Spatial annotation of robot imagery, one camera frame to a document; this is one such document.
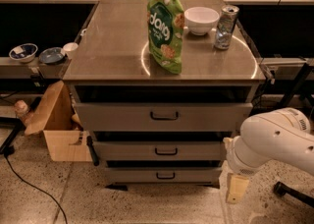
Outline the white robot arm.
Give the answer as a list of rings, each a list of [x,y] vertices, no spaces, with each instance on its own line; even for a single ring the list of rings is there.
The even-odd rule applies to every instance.
[[[228,175],[227,202],[238,203],[249,178],[270,160],[314,175],[314,136],[307,117],[297,109],[282,108],[245,119],[240,134],[224,138]]]

